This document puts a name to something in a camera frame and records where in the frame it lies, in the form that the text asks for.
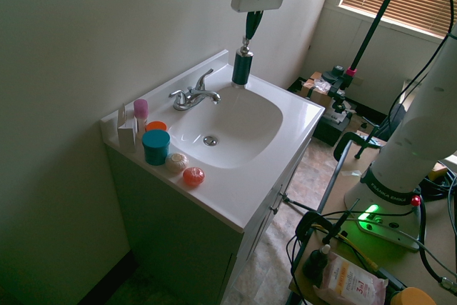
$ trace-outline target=orange ball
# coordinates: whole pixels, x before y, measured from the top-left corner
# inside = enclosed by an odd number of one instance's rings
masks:
[[[205,179],[205,173],[199,167],[189,167],[183,173],[184,182],[189,186],[198,186]]]

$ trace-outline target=yellow lid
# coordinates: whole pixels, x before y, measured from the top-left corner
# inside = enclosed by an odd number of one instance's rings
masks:
[[[391,305],[436,305],[436,303],[426,292],[408,287],[392,298]]]

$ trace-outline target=tile floor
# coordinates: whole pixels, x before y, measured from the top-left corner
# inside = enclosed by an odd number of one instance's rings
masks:
[[[347,131],[359,129],[362,120],[353,116]],[[333,147],[312,139],[288,188],[291,199],[316,208],[336,167]],[[224,305],[285,304],[291,280],[286,243],[305,211],[288,204],[281,208],[230,291]],[[185,305],[160,281],[139,267],[106,305]],[[0,305],[21,305],[0,287]]]

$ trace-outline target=faucet handle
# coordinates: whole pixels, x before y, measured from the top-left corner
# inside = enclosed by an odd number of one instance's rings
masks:
[[[182,90],[178,90],[169,94],[169,98],[173,98],[174,96],[176,96],[176,99],[174,100],[175,104],[184,105],[186,103],[186,95],[184,92],[182,92]]]
[[[205,78],[211,74],[214,70],[211,68],[209,71],[207,71],[205,74],[200,76],[199,80],[197,81],[197,85],[195,86],[196,90],[199,91],[205,91]]]

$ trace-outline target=baseboard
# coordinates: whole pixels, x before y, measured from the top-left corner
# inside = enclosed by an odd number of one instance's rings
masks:
[[[131,250],[103,277],[78,305],[105,304],[138,268]]]

